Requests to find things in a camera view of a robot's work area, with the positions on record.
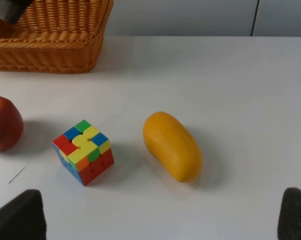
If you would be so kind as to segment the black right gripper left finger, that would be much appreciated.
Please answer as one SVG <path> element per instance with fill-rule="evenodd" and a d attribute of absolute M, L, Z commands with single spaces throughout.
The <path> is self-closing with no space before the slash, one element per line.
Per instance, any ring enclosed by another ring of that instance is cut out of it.
<path fill-rule="evenodd" d="M 42 194 L 27 189 L 0 208 L 0 240 L 45 240 Z"/>

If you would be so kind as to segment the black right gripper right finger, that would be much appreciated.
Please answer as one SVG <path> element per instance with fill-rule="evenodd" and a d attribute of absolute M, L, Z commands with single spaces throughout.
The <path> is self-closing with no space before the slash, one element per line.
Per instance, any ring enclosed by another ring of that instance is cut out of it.
<path fill-rule="evenodd" d="M 301 240 L 301 190 L 287 188 L 282 196 L 277 224 L 279 240 Z"/>

